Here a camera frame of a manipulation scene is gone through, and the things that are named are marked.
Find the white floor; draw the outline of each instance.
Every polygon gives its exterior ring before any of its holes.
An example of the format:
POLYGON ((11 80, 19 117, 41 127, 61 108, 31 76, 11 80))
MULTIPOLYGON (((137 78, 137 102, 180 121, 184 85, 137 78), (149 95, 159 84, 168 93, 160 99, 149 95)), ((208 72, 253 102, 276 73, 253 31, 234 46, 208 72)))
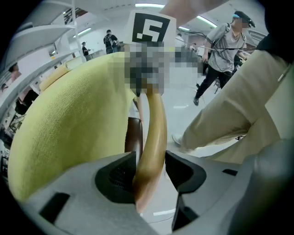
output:
MULTIPOLYGON (((197 116, 216 95, 214 94, 217 87, 214 83, 206 90, 203 97, 199 100, 199 106, 193 103, 196 94, 196 82, 200 85, 204 80, 204 76, 197 74, 196 68, 173 67, 170 69, 170 84, 165 87, 162 99, 164 102, 167 126, 168 126, 168 144, 167 150, 177 152, 179 146, 172 140, 173 133, 183 134, 186 127, 197 116)), ((147 136, 149 126, 149 107, 145 95, 142 95, 143 104, 143 131, 147 136)), ((235 143, 232 140, 223 145, 211 145, 196 149, 190 155, 195 157, 210 156, 235 143)), ((142 217, 152 226, 159 234, 165 235, 171 233, 171 224, 176 207, 177 192, 171 181, 166 177, 165 169, 159 181, 157 190, 152 200, 142 214, 142 217)))

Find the cap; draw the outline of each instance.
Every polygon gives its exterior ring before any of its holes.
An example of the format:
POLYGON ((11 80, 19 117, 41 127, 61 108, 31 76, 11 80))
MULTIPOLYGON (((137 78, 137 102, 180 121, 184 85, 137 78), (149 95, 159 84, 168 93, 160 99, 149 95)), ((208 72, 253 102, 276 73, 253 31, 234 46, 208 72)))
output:
POLYGON ((233 17, 242 18, 243 20, 245 20, 245 22, 247 22, 249 24, 249 27, 253 26, 255 28, 254 22, 244 12, 242 12, 242 11, 235 11, 233 17))

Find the white shoe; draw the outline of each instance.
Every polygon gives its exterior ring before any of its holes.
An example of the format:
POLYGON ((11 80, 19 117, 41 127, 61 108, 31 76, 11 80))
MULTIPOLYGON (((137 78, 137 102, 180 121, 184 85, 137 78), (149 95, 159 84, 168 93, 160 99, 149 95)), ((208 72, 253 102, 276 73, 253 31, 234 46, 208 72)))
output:
POLYGON ((182 136, 180 134, 172 134, 171 137, 173 138, 174 142, 178 145, 182 143, 182 136))

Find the gray t-shirt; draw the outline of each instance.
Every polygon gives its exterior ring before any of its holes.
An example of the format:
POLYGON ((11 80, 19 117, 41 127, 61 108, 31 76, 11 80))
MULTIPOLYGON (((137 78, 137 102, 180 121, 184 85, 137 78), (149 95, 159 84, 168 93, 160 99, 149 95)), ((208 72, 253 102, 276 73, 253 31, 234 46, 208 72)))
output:
MULTIPOLYGON (((230 26, 229 32, 227 23, 221 24, 213 29, 207 37, 211 41, 216 41, 214 49, 217 48, 244 48, 246 46, 246 37, 240 34, 237 38, 233 37, 232 27, 230 26)), ((225 50, 222 53, 217 51, 211 52, 208 64, 217 71, 220 72, 233 72, 234 70, 234 57, 238 53, 238 50, 225 50)))

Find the dark brown object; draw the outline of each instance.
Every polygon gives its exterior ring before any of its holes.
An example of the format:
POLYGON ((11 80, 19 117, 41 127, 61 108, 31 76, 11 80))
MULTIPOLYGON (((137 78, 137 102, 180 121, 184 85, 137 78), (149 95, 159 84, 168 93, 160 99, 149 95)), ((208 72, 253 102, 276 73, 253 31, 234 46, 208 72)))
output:
POLYGON ((125 152, 136 152, 136 156, 141 158, 143 153, 143 128, 140 119, 129 117, 128 130, 125 137, 125 152))

